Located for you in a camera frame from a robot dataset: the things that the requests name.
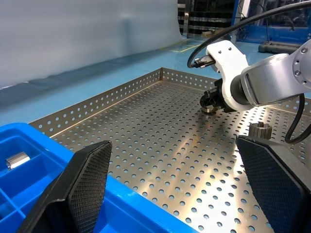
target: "bin compartment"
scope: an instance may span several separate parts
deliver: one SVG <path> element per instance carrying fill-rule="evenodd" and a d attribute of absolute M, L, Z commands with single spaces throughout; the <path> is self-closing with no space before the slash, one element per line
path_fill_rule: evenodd
<path fill-rule="evenodd" d="M 5 160 L 20 152 L 25 152 L 30 159 L 40 154 L 35 147 L 22 137 L 11 136 L 5 139 L 4 134 L 0 134 L 0 177 L 9 172 Z"/>
<path fill-rule="evenodd" d="M 10 215 L 0 220 L 0 232 L 15 233 L 23 220 L 24 216 L 18 211 L 12 212 Z"/>
<path fill-rule="evenodd" d="M 4 219 L 15 210 L 9 200 L 1 192 L 2 190 L 0 190 L 0 220 Z"/>
<path fill-rule="evenodd" d="M 62 170 L 52 159 L 38 155 L 0 177 L 0 188 L 17 207 L 21 207 L 41 194 Z"/>

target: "perforated metal tray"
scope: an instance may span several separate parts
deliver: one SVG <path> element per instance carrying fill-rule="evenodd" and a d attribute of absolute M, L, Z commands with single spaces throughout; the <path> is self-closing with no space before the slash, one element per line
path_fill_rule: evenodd
<path fill-rule="evenodd" d="M 31 125 L 72 151 L 111 140 L 109 174 L 197 231 L 273 232 L 235 136 L 260 120 L 272 125 L 272 140 L 284 143 L 299 102 L 206 115 L 199 99 L 214 81 L 161 68 Z M 296 133 L 310 121 L 307 102 Z M 309 139 L 285 145 L 310 167 Z"/>

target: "black textured pad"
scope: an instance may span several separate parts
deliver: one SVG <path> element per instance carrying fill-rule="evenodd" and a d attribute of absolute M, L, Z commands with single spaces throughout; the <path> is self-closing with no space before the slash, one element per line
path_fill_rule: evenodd
<path fill-rule="evenodd" d="M 95 150 L 88 158 L 68 195 L 68 202 L 81 233 L 91 233 L 101 209 L 111 144 Z"/>
<path fill-rule="evenodd" d="M 111 142 L 103 141 L 77 151 L 45 188 L 17 232 L 93 232 L 103 203 L 111 149 Z"/>
<path fill-rule="evenodd" d="M 306 201 L 300 184 L 268 148 L 243 138 L 237 146 L 253 194 L 275 233 L 298 232 Z"/>

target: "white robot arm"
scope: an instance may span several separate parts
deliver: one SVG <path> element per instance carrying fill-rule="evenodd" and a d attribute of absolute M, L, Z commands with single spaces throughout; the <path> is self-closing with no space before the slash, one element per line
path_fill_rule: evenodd
<path fill-rule="evenodd" d="M 311 40 L 291 55 L 273 55 L 251 66 L 227 40 L 208 45 L 207 55 L 215 61 L 214 70 L 221 73 L 222 84 L 207 91 L 201 102 L 203 107 L 244 111 L 311 91 Z"/>

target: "cable connector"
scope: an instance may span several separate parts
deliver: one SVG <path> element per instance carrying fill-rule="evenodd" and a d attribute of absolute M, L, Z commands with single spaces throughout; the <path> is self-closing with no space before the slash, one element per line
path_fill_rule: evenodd
<path fill-rule="evenodd" d="M 192 64 L 192 67 L 204 68 L 204 67 L 208 67 L 210 65 L 213 65 L 215 63 L 216 63 L 215 59 L 209 54 L 209 55 L 206 55 L 204 57 L 195 59 L 194 63 Z"/>

